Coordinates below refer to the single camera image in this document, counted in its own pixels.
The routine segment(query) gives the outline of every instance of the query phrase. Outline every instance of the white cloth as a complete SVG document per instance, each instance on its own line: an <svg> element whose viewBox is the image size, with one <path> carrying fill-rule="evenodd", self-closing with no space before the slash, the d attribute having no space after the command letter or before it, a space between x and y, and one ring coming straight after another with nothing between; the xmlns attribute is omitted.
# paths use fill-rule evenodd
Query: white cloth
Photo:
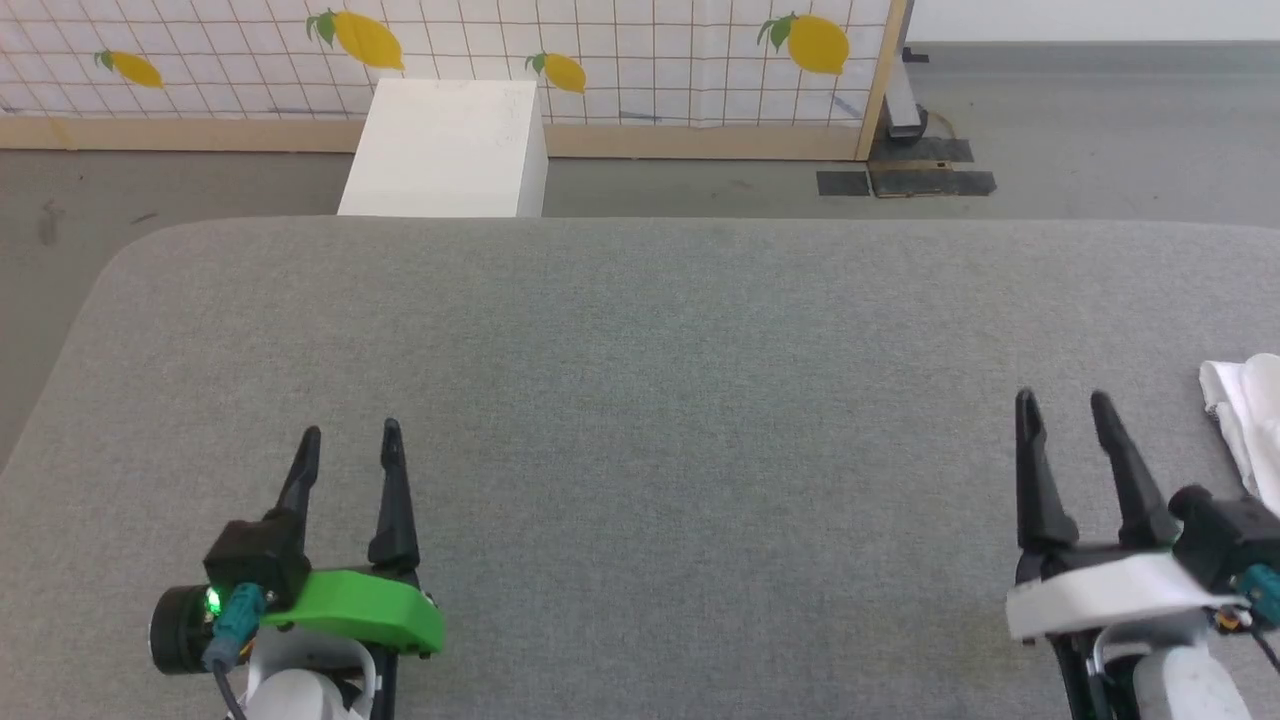
<svg viewBox="0 0 1280 720"><path fill-rule="evenodd" d="M1202 363L1201 389L1245 489L1280 514L1280 357Z"/></svg>

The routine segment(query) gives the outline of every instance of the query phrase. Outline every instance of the white wall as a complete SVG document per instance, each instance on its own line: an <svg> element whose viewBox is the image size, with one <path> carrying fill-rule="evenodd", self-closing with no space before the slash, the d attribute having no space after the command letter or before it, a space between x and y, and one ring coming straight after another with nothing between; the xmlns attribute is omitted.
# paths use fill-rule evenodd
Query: white wall
<svg viewBox="0 0 1280 720"><path fill-rule="evenodd" d="M916 0L915 42L1280 41L1280 0Z"/></svg>

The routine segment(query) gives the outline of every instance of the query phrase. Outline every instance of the gray floor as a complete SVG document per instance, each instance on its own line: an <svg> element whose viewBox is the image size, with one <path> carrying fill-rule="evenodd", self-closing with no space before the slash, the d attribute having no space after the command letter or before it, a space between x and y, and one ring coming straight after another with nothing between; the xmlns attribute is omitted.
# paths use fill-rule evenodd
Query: gray floor
<svg viewBox="0 0 1280 720"><path fill-rule="evenodd" d="M913 73L923 104L973 142L974 167L996 173L992 197L818 197L814 170L835 164L556 160L545 214L1280 227L1280 76ZM0 152L0 464L93 278L120 247L200 219L332 214L349 161Z"/></svg>

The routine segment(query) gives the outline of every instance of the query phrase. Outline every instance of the teal connector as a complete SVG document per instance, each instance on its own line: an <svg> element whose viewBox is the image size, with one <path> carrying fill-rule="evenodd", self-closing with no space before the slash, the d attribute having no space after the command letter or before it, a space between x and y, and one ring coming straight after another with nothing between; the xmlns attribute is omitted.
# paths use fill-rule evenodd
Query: teal connector
<svg viewBox="0 0 1280 720"><path fill-rule="evenodd" d="M236 667L239 651L257 632L257 623L266 612L266 597L261 585L241 583L236 585L230 600L223 603L223 612L214 621L214 639L205 648L200 661L205 670L212 671L214 664L224 670Z"/></svg>
<svg viewBox="0 0 1280 720"><path fill-rule="evenodd" d="M1256 615L1271 625L1280 625L1280 573L1266 565L1253 565L1244 571L1236 592L1249 598Z"/></svg>

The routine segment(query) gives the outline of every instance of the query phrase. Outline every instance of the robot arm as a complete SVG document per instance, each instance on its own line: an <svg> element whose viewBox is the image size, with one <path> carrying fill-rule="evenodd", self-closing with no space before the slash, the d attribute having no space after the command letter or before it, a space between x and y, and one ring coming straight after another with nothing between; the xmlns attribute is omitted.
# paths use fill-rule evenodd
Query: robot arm
<svg viewBox="0 0 1280 720"><path fill-rule="evenodd" d="M1249 720L1207 637L1248 630L1270 650L1262 632L1280 620L1280 519L1253 498L1219 501L1194 486L1166 509L1110 397L1094 392L1091 404L1120 501L1119 542L1078 542L1044 455L1039 406L1021 391L1023 556L1005 603L1010 634L1048 641L1074 720ZM1135 644L1144 650L1108 659L1112 647Z"/></svg>
<svg viewBox="0 0 1280 720"><path fill-rule="evenodd" d="M392 720L399 656L425 659L444 647L443 619L417 578L399 423L388 419L383 429L369 565L311 569L303 543L319 460L320 430L308 428L275 507L257 521L228 523L205 557L209 584L170 588L152 614L156 667L212 671L236 720ZM246 661L248 691L237 701L225 673Z"/></svg>

